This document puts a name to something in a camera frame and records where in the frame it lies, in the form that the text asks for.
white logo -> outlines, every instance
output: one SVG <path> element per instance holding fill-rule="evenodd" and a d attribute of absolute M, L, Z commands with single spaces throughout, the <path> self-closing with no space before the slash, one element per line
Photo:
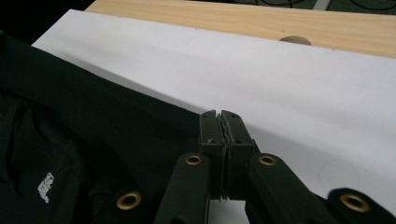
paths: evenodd
<path fill-rule="evenodd" d="M 51 173 L 48 173 L 46 178 L 41 181 L 41 184 L 38 186 L 38 192 L 40 193 L 40 196 L 46 203 L 50 202 L 49 197 L 47 196 L 47 193 L 50 191 L 50 185 L 53 183 L 53 175 Z"/>

white board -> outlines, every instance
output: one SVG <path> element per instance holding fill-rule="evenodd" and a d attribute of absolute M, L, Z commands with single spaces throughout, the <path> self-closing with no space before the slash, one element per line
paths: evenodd
<path fill-rule="evenodd" d="M 233 111 L 316 194 L 352 188 L 396 214 L 395 59 L 75 10 L 33 46 L 196 113 Z"/>

wooden table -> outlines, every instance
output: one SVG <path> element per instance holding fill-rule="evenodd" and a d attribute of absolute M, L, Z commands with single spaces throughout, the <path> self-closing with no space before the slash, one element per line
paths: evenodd
<path fill-rule="evenodd" d="M 86 11 L 396 58 L 396 16 L 182 0 L 96 0 Z"/>

clamp jaw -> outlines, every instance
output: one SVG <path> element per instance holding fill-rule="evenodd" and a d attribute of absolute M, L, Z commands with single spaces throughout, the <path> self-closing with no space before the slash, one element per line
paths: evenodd
<path fill-rule="evenodd" d="M 155 224 L 207 223 L 210 200 L 246 201 L 250 223 L 396 223 L 354 189 L 312 193 L 279 157 L 260 153 L 241 117 L 229 111 L 200 116 L 198 147 L 179 157 Z"/>

black cable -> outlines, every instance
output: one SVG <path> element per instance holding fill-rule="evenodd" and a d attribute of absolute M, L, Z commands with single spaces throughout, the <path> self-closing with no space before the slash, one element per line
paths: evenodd
<path fill-rule="evenodd" d="M 358 7 L 362 7 L 364 9 L 372 10 L 372 11 L 384 11 L 384 10 L 390 10 L 390 9 L 393 9 L 393 8 L 396 7 L 396 3 L 395 3 L 395 5 L 393 5 L 391 7 L 373 8 L 373 7 L 367 7 L 367 6 L 364 6 L 364 5 L 360 4 L 360 3 L 357 3 L 355 0 L 350 0 L 350 2 L 353 3 L 354 5 L 358 6 Z"/>
<path fill-rule="evenodd" d="M 258 0 L 255 0 L 255 1 L 256 1 L 256 5 L 258 6 L 259 5 L 259 1 Z M 305 0 L 297 0 L 297 1 L 294 1 L 294 2 L 292 2 L 291 0 L 288 0 L 288 3 L 269 3 L 269 2 L 267 2 L 265 0 L 261 0 L 261 1 L 264 2 L 264 4 L 266 4 L 268 6 L 273 6 L 273 7 L 285 7 L 285 6 L 293 7 L 293 5 L 295 5 L 297 3 L 301 3 L 301 2 L 303 2 Z"/>

